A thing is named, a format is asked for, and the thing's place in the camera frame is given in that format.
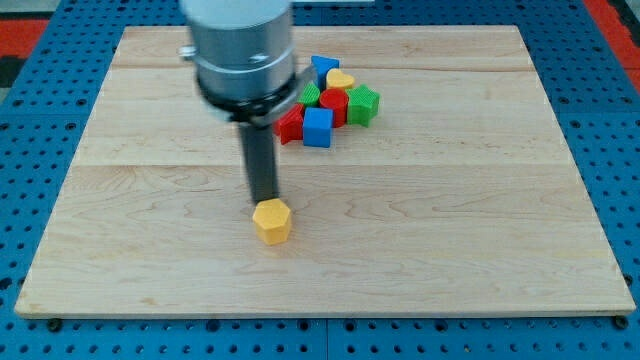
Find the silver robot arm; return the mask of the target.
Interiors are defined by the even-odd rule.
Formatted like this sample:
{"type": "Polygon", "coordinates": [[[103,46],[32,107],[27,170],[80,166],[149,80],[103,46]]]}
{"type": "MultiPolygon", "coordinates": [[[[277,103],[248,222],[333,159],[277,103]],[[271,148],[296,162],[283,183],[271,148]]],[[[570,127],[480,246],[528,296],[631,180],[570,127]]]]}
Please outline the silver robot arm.
{"type": "Polygon", "coordinates": [[[316,75],[296,71],[289,0],[181,0],[201,96],[238,124],[254,203],[279,196],[273,128],[316,75]]]}

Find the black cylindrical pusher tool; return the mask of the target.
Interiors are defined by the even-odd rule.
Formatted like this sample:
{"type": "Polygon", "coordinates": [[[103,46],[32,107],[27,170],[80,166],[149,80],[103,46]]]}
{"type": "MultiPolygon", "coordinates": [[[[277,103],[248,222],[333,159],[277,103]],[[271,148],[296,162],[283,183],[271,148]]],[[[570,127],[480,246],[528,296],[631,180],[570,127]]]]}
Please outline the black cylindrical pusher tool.
{"type": "Polygon", "coordinates": [[[279,186],[272,126],[240,123],[238,128],[253,203],[277,198],[279,186]]]}

